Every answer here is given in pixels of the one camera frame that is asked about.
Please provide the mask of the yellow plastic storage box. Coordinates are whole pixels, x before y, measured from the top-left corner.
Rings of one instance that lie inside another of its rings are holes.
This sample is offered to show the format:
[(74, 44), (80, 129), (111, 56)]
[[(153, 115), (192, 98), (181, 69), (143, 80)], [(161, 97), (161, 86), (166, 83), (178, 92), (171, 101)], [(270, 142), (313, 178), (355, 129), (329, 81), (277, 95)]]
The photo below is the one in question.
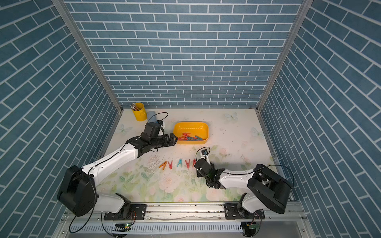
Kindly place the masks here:
[(190, 133), (191, 136), (197, 135), (203, 138), (203, 140), (178, 140), (178, 144), (205, 144), (209, 139), (209, 127), (208, 124), (204, 122), (179, 122), (175, 124), (173, 133), (177, 138), (182, 136), (182, 133), (185, 132)]

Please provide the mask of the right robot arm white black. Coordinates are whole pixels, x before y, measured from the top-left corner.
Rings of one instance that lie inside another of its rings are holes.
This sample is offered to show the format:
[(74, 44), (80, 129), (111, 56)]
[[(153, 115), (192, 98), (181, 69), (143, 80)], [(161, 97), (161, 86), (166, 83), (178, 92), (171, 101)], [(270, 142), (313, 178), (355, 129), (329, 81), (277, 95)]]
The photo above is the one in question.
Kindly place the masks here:
[(227, 203), (227, 220), (264, 218), (261, 210), (267, 208), (277, 214), (284, 214), (293, 184), (283, 178), (270, 166), (257, 164), (249, 171), (216, 169), (204, 158), (196, 161), (197, 176), (206, 180), (212, 189), (239, 188), (244, 191), (239, 202)]

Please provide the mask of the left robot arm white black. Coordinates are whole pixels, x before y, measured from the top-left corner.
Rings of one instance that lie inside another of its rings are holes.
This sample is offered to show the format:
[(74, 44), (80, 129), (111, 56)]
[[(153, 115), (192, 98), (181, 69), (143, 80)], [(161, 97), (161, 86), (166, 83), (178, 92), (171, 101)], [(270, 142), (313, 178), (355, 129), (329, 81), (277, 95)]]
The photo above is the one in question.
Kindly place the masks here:
[(107, 195), (96, 187), (118, 168), (145, 153), (176, 145), (178, 138), (165, 134), (159, 123), (147, 123), (140, 136), (128, 139), (123, 146), (105, 157), (82, 167), (71, 166), (64, 174), (57, 199), (75, 216), (88, 212), (105, 212), (112, 220), (125, 220), (133, 216), (131, 202), (121, 195)]

